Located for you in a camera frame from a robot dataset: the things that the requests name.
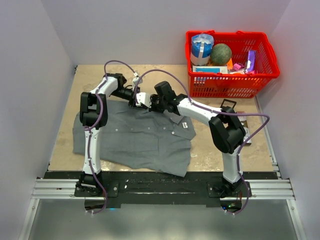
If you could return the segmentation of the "grey button shirt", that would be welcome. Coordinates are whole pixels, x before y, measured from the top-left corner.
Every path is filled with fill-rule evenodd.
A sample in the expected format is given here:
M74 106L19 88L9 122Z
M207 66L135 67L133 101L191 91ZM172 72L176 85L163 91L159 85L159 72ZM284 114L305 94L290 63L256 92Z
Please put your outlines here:
M196 136L189 117L149 112L124 101L107 101L108 120L100 132L100 159L132 169L150 169L184 177ZM77 114L73 123L73 153L85 155L85 132Z

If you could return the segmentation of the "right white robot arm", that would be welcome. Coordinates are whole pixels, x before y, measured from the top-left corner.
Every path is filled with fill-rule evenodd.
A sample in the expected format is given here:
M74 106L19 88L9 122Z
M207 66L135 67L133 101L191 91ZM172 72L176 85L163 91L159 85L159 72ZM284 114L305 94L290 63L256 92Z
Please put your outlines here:
M240 149L246 131L231 107L215 108L190 100L187 95L177 95L167 81L154 86L156 94L151 95L150 109L154 112L169 113L197 120L210 129L215 147L222 153L223 173L221 183L212 188L220 197L233 197L241 190Z

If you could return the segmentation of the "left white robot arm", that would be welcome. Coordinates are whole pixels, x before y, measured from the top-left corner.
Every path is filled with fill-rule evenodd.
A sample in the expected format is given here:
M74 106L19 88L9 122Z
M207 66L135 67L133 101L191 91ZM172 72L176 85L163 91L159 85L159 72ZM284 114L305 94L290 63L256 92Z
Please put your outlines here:
M127 82L121 73L107 73L91 91L80 95L79 120L85 137L84 164L76 185L92 196L107 197L100 163L101 131L108 121L107 99L114 95L131 101L133 92L124 87Z

